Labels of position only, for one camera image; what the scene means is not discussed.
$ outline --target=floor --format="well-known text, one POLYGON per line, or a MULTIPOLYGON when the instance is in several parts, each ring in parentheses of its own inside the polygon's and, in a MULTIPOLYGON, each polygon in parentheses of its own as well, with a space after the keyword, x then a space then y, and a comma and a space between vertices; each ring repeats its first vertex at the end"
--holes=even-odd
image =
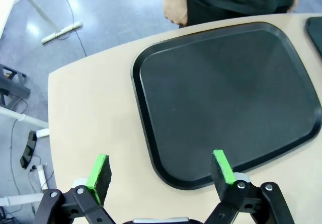
MULTIPOLYGON (((72 16, 65 0, 35 0, 48 12, 60 27, 72 23, 72 16)), ((135 39, 176 29, 163 17, 162 0, 69 0, 74 20, 82 21, 78 30, 87 55, 123 44, 135 39)), ((296 13, 322 13, 322 0, 299 0, 296 13)), ((3 36, 0 39, 0 63, 22 71, 28 76, 26 86, 31 89, 27 99, 26 114, 48 121, 47 84, 48 74, 64 65, 83 58, 84 52, 73 32, 65 40, 53 40, 46 45, 41 39, 53 31, 39 17, 26 0, 18 1, 9 16, 3 36)), ((20 102, 16 111, 22 112, 25 103, 20 102)), ((11 168, 10 145, 14 120, 0 116, 0 153, 3 164, 0 172, 0 197, 17 195, 11 168)), ((21 194, 33 193, 28 182, 28 170, 20 167, 19 159, 26 146, 30 130, 36 127, 17 122, 13 132, 12 166, 21 194)), ((35 154, 45 164, 46 177, 53 171, 49 138, 38 140, 35 154)), ((38 158, 32 164, 39 164, 38 158)), ((40 184, 37 172, 29 174, 31 183, 38 192, 40 184)), ((48 186, 55 188, 54 177, 48 186)), ((8 212, 20 209, 19 206, 7 208, 8 212)), ((31 205, 13 214, 21 223, 31 223, 31 205)))

